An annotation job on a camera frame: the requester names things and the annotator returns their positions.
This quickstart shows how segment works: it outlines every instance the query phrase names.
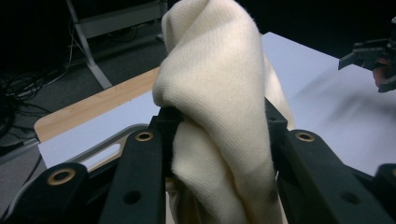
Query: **black cable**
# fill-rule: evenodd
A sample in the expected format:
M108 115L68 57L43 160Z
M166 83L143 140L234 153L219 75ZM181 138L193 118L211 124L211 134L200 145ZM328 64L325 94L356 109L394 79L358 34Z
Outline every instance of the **black cable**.
M2 138L11 128L14 123L15 115L12 111L7 112L0 120L0 138Z
M6 155L8 152L15 150L18 147L23 147L23 142L19 142L11 146L0 147L0 156Z
M25 179L25 181L23 182L22 185L25 185L27 182L29 182L29 180L32 178L32 176L35 174L35 171L38 168L38 165L40 164L40 162L42 161L42 157L41 154L38 156L37 161L35 162L35 166L33 167L32 171L29 173L29 175L27 176L27 178ZM9 211L9 207L10 204L8 205L7 209L4 211L3 215L0 217L0 223L4 223L4 221L6 220L6 217L8 215L8 211Z
M12 135L12 136L14 136L14 137L16 137L16 138L18 138L18 139L21 139L21 140L35 139L35 137L21 137L21 136L15 134L15 133L11 133L11 132L8 132L7 134L10 134L10 135Z
M20 129L20 130L23 130L23 131L35 132L35 129L33 129L33 128L21 127L21 126L17 126L17 125L12 125L12 128Z
M22 110L16 110L15 113L20 114L20 115L24 115L27 117L36 117L36 118L43 118L43 116L45 116L47 113L40 113L40 112L30 112L30 111L22 111Z
M40 87L37 81L41 78L39 75L21 75L18 74L8 80L3 80L2 93L7 97L14 98L15 101L25 101L36 96Z
M49 111L48 109L46 109L46 108L44 108L44 107L42 107L42 106L39 106L39 105L33 105L33 104L26 103L26 102L23 102L22 105L27 105L27 106L35 107L35 108L37 108L37 109L40 109L40 110L46 112L47 114L52 113L52 112Z

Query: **table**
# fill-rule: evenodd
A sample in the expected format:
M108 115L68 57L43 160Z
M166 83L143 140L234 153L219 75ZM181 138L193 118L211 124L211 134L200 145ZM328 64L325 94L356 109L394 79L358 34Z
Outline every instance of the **table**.
M379 164L396 161L393 148L396 145L393 137L396 131L396 91L377 93L370 71L355 65L338 71L338 59L282 36L265 34L262 46L290 102L297 129L319 134L343 163L369 175L375 174ZM100 124L94 120L109 116L105 112L112 108L117 111L122 108L122 103L138 93L149 91L157 72L152 70L41 119L35 126L42 142L40 150L45 147L64 151L61 149L81 147L71 146L70 141L65 142L64 139L79 139L82 134L94 138L95 129L106 127L104 125L108 122ZM145 77L150 77L146 79L146 87L138 88L140 91L136 93L130 92L131 88L140 85L132 83Z
M38 120L35 124L38 140L45 142L150 91L158 71L159 68L154 68Z

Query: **cream cloth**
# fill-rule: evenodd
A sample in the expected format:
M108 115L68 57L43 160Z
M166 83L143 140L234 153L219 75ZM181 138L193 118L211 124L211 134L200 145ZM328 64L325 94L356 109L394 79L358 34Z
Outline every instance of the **cream cloth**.
M154 102L185 116L167 186L174 220L281 223L265 93L291 113L254 21L233 0L183 0L163 17L163 35Z

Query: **robotic hand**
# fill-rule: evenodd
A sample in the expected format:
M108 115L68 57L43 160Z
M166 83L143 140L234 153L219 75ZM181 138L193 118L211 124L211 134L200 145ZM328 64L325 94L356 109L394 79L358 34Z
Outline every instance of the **robotic hand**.
M392 19L390 39L356 43L353 51L340 59L338 70L356 64L373 71L378 92L396 89L396 17Z

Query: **dark background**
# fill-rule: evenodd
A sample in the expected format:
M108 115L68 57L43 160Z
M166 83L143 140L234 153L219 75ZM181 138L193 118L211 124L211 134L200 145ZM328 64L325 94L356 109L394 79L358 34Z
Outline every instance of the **dark background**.
M80 17L145 0L78 0ZM396 1L238 0L262 34L273 32L341 58L355 42L390 37ZM67 51L69 13L64 0L1 0L0 68L59 66Z

